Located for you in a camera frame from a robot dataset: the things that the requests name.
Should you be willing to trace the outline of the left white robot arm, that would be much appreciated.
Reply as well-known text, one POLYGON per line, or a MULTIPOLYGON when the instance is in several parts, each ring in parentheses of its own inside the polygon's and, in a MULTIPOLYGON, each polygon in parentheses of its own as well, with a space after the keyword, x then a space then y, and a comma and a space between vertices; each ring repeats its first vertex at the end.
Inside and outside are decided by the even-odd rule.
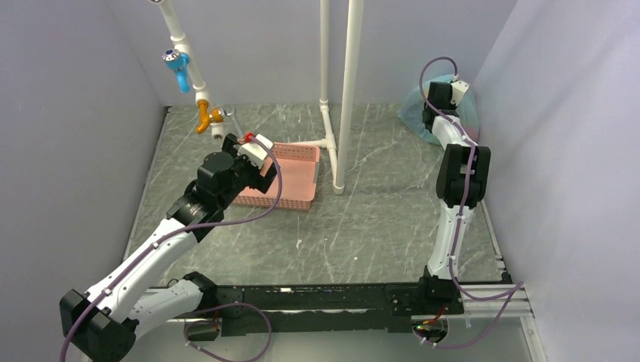
POLYGON ((146 291, 213 229, 228 225, 225 212, 245 189, 266 193, 272 185, 284 185, 274 148, 260 134, 226 135, 221 149, 205 156, 184 193, 129 257, 87 290, 70 290, 61 298, 59 360, 75 347, 92 361, 120 361, 164 322, 223 309, 219 287, 198 272, 153 296, 146 291))

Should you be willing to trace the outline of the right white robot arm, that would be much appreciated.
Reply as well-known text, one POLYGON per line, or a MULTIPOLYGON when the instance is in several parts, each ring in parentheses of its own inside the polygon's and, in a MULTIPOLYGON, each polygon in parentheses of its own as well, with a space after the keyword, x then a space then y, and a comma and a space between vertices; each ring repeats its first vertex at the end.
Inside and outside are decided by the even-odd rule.
POLYGON ((491 150, 478 143, 461 124, 457 107, 469 90, 463 81, 432 81, 426 93, 423 123, 441 144, 444 154, 436 180, 441 210, 435 248, 416 292, 420 310, 433 313, 460 297, 454 279, 457 254, 466 227, 488 183, 491 150))

